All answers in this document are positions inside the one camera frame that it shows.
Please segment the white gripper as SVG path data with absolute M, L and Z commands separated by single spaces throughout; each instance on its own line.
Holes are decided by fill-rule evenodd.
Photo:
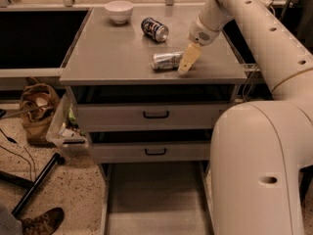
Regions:
M 220 30 L 218 29 L 216 18 L 204 18 L 200 14 L 197 14 L 189 28 L 189 39 L 195 43 L 189 44 L 186 48 L 180 61 L 178 72 L 180 74 L 187 73 L 200 57 L 202 52 L 201 46 L 211 44 L 219 33 Z

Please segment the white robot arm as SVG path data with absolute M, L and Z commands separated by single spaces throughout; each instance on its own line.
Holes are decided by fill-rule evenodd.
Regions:
M 215 235 L 304 235 L 298 174 L 313 159 L 313 56 L 259 0 L 206 0 L 179 72 L 199 58 L 201 33 L 234 20 L 272 93 L 215 123 L 210 170 Z

